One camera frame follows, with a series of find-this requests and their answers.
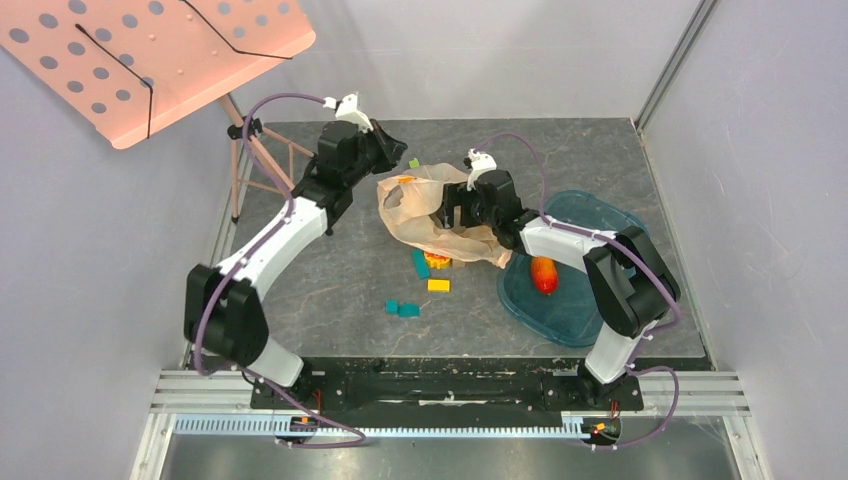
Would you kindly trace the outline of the translucent orange plastic bag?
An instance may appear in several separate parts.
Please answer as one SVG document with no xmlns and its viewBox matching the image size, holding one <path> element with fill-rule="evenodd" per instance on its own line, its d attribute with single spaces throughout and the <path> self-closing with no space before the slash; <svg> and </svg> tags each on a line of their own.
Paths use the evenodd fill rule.
<svg viewBox="0 0 848 480">
<path fill-rule="evenodd" d="M 454 166 L 439 163 L 380 180 L 376 187 L 379 217 L 404 244 L 465 263 L 485 261 L 505 268 L 512 252 L 498 243 L 489 227 L 443 229 L 435 220 L 443 186 L 467 177 Z"/>
</svg>

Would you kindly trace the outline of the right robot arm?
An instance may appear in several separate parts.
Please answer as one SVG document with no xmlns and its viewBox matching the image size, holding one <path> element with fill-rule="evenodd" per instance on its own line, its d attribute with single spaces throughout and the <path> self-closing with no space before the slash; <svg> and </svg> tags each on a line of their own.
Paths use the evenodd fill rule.
<svg viewBox="0 0 848 480">
<path fill-rule="evenodd" d="M 578 368 L 578 396 L 591 408 L 617 396 L 637 347 L 666 313 L 681 315 L 679 285 L 644 230 L 590 230 L 528 209 L 504 170 L 443 186 L 435 218 L 445 229 L 486 226 L 508 250 L 547 257 L 587 276 L 604 322 Z"/>
</svg>

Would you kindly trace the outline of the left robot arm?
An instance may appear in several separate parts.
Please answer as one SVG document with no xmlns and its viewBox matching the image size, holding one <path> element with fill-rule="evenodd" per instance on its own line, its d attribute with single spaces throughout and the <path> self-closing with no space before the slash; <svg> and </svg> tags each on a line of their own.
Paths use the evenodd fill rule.
<svg viewBox="0 0 848 480">
<path fill-rule="evenodd" d="M 366 130 L 346 121 L 327 123 L 279 214 L 241 250 L 188 273 L 183 333 L 194 351 L 207 350 L 275 383 L 290 407 L 306 405 L 314 381 L 302 373 L 304 360 L 272 339 L 262 301 L 305 247 L 331 234 L 352 204 L 354 187 L 396 168 L 407 148 L 377 122 Z"/>
</svg>

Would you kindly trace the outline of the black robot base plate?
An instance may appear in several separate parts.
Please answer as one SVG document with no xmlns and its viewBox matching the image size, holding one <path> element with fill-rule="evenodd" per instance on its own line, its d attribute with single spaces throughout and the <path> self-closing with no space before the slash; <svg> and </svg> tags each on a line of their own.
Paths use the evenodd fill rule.
<svg viewBox="0 0 848 480">
<path fill-rule="evenodd" d="M 623 374 L 600 385 L 582 360 L 562 357 L 309 357 L 289 393 L 323 413 L 377 403 L 606 413 L 644 407 L 636 378 Z"/>
</svg>

